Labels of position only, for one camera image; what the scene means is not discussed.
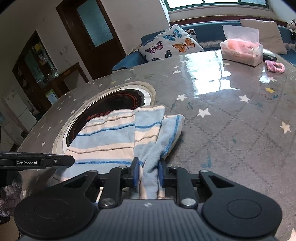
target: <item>blue striped towel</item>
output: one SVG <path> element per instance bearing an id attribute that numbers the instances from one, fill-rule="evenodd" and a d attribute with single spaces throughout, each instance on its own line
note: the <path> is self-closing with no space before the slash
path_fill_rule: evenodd
<path id="1" fill-rule="evenodd" d="M 112 168 L 130 166 L 140 159 L 139 184 L 132 198 L 164 198 L 159 186 L 158 162 L 166 158 L 178 140 L 184 116 L 165 116 L 163 105 L 115 110 L 90 120 L 73 140 L 65 155 L 75 164 L 57 172 L 65 181 L 88 170 L 108 173 Z"/>

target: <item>pink hair tie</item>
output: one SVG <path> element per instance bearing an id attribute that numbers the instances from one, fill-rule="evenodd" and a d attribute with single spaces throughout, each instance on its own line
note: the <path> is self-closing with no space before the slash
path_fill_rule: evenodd
<path id="1" fill-rule="evenodd" d="M 282 63 L 277 63 L 270 60 L 266 60 L 265 63 L 267 65 L 268 71 L 270 72 L 281 74 L 285 72 L 285 66 Z"/>

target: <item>glossy table surface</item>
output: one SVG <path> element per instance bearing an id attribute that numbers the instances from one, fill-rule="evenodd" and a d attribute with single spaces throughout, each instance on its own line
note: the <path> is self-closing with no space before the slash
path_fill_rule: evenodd
<path id="1" fill-rule="evenodd" d="M 147 82 L 156 90 L 155 105 L 185 116 L 169 165 L 190 173 L 209 169 L 275 199 L 283 210 L 276 237 L 286 241 L 296 228 L 296 68 L 277 57 L 286 67 L 283 74 L 267 72 L 264 63 L 251 67 L 209 51 L 97 79 L 62 96 L 19 151 L 51 153 L 63 124 L 86 100 L 116 85 Z M 36 172 L 23 172 L 23 196 L 29 193 L 28 179 L 40 175 Z"/>

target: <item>black circular pad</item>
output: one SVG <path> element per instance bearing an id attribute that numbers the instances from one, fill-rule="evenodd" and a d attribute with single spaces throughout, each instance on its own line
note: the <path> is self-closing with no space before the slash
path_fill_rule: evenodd
<path id="1" fill-rule="evenodd" d="M 47 240 L 68 237 L 94 217 L 91 201 L 75 189 L 64 188 L 62 195 L 54 198 L 47 193 L 29 196 L 16 206 L 14 220 L 22 235 Z"/>
<path id="2" fill-rule="evenodd" d="M 214 189 L 202 215 L 218 232 L 242 239 L 275 235 L 282 219 L 274 200 L 240 185 Z"/>
<path id="3" fill-rule="evenodd" d="M 127 89 L 106 95 L 94 102 L 76 119 L 67 135 L 67 146 L 71 144 L 77 134 L 91 119 L 108 115 L 113 110 L 134 110 L 137 107 L 143 106 L 144 102 L 144 95 L 138 90 Z"/>

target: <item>butterfly print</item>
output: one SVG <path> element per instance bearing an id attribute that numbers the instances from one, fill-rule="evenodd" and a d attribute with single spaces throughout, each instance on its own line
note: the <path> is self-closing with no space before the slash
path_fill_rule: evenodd
<path id="1" fill-rule="evenodd" d="M 175 37 L 177 37 L 177 38 L 181 38 L 182 37 L 182 34 L 180 34 L 180 32 L 177 29 L 175 29 L 173 31 L 173 34 L 172 35 L 164 35 L 163 36 L 163 38 L 168 39 L 169 41 L 175 41 Z"/>
<path id="2" fill-rule="evenodd" d="M 147 42 L 143 43 L 143 46 L 146 46 L 148 43 L 152 42 L 155 38 L 149 39 Z"/>
<path id="3" fill-rule="evenodd" d="M 156 50 L 163 49 L 163 45 L 161 45 L 161 41 L 159 41 L 156 45 L 153 45 L 152 48 L 146 49 L 145 52 L 156 53 Z"/>
<path id="4" fill-rule="evenodd" d="M 190 34 L 190 35 L 196 35 L 196 33 L 195 33 L 195 31 L 193 29 L 185 30 L 185 32 Z"/>
<path id="5" fill-rule="evenodd" d="M 172 52 L 170 51 L 170 50 L 168 50 L 168 51 L 166 51 L 166 53 L 165 53 L 165 57 L 164 58 L 170 58 L 170 57 L 172 57 L 173 55 L 172 55 Z M 152 61 L 157 61 L 157 60 L 160 60 L 160 59 L 162 59 L 162 58 L 153 58 L 153 59 L 151 59 Z"/>
<path id="6" fill-rule="evenodd" d="M 182 44 L 173 44 L 172 46 L 178 49 L 180 53 L 185 53 L 189 48 L 195 48 L 195 44 L 192 43 L 190 38 L 186 38 Z"/>

